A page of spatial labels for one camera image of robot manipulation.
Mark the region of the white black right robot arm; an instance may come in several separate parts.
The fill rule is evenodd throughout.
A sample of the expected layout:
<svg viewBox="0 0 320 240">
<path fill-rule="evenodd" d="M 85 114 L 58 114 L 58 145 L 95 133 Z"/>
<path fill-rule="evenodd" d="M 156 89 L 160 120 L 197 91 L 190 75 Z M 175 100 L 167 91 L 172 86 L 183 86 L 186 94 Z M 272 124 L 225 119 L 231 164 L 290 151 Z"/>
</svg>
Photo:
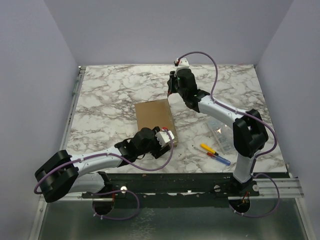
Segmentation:
<svg viewBox="0 0 320 240">
<path fill-rule="evenodd" d="M 167 85 L 168 95 L 179 94 L 189 109 L 213 117 L 232 129 L 237 160 L 233 172 L 235 180 L 230 182 L 229 189 L 236 196 L 242 195 L 252 178 L 254 157 L 269 139 L 260 113 L 255 109 L 240 113 L 231 106 L 223 107 L 221 103 L 213 101 L 209 92 L 197 87 L 195 75 L 189 68 L 171 71 Z"/>
</svg>

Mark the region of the brown cardboard express box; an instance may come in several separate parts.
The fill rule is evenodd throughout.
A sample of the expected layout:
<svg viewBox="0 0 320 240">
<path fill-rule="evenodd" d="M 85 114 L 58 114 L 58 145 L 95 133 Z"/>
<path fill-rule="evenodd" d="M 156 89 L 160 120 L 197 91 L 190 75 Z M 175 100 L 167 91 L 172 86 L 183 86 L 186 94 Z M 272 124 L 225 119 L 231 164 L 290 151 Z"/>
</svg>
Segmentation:
<svg viewBox="0 0 320 240">
<path fill-rule="evenodd" d="M 177 147 L 179 140 L 171 107 L 167 98 L 136 103 L 134 105 L 137 128 L 153 129 L 166 127 L 174 135 L 173 146 Z"/>
</svg>

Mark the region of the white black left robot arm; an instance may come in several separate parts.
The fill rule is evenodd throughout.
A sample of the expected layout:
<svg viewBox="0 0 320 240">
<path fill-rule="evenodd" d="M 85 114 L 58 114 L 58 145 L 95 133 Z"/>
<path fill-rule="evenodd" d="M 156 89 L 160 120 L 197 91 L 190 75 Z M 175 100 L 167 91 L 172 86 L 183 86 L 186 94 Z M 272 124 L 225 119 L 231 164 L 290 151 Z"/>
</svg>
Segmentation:
<svg viewBox="0 0 320 240">
<path fill-rule="evenodd" d="M 167 152 L 172 153 L 174 139 L 166 127 L 144 127 L 133 137 L 94 153 L 71 155 L 65 149 L 59 150 L 35 172 L 37 184 L 33 192 L 43 195 L 47 203 L 53 203 L 74 192 L 74 185 L 82 176 L 125 165 L 139 169 L 135 161 L 146 154 L 158 159 Z"/>
</svg>

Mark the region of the red black utility knife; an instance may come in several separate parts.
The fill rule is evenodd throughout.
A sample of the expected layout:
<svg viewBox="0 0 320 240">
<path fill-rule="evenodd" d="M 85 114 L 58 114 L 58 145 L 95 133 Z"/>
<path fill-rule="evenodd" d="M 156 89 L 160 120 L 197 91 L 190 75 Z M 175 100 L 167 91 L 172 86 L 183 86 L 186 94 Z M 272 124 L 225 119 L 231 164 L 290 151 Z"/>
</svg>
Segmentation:
<svg viewBox="0 0 320 240">
<path fill-rule="evenodd" d="M 169 96 L 170 96 L 172 93 L 173 93 L 172 90 L 169 89 L 169 90 L 167 91 L 167 98 L 169 98 Z"/>
</svg>

